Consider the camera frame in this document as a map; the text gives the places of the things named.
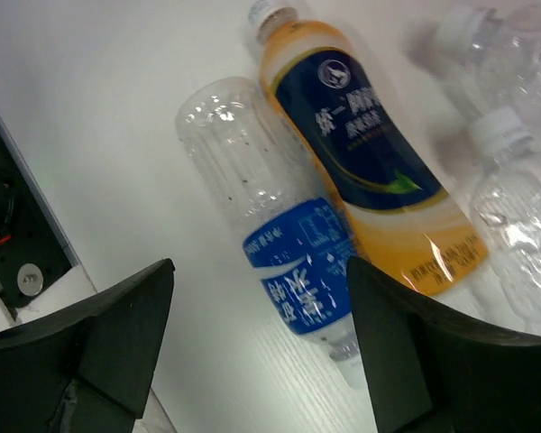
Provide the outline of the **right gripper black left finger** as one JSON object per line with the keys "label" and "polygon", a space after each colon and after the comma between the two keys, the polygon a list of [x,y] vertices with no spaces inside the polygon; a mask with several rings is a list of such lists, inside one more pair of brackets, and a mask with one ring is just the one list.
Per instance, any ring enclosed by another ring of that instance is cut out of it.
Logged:
{"label": "right gripper black left finger", "polygon": [[0,332],[0,432],[130,432],[170,312],[162,259],[64,309]]}

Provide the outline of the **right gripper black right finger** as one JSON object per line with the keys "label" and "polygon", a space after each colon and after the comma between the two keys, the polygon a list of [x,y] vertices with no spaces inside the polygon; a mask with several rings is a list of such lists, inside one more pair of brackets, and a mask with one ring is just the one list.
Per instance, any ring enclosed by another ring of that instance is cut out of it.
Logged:
{"label": "right gripper black right finger", "polygon": [[541,336],[467,316],[359,257],[347,279],[379,432],[541,432]]}

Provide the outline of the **orange bottle dark blue label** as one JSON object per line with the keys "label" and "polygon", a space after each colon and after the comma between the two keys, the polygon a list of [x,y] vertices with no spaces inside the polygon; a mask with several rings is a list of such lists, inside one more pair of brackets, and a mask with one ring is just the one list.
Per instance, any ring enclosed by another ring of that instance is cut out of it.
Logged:
{"label": "orange bottle dark blue label", "polygon": [[263,47],[261,86],[326,171],[365,258],[427,296],[476,270],[485,244],[391,120],[349,40],[288,1],[258,1],[248,20]]}

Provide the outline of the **clear bottle white cap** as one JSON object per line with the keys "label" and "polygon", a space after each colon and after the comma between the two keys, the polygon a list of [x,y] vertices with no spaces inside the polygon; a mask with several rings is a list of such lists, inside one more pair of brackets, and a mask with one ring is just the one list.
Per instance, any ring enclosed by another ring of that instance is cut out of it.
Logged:
{"label": "clear bottle white cap", "polygon": [[541,127],[541,4],[505,18],[494,8],[454,5],[433,47],[452,62],[448,92],[472,120],[510,106],[524,124]]}
{"label": "clear bottle white cap", "polygon": [[510,308],[541,336],[541,146],[509,106],[474,122],[469,135],[481,172],[471,220]]}

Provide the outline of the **clear bottle blue label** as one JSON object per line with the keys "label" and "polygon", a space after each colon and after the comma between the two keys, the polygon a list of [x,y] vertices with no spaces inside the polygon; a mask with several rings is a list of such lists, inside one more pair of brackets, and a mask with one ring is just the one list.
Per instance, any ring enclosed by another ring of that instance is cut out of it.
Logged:
{"label": "clear bottle blue label", "polygon": [[306,147],[242,77],[199,89],[175,125],[284,325],[320,345],[346,383],[362,388],[346,276],[357,251]]}

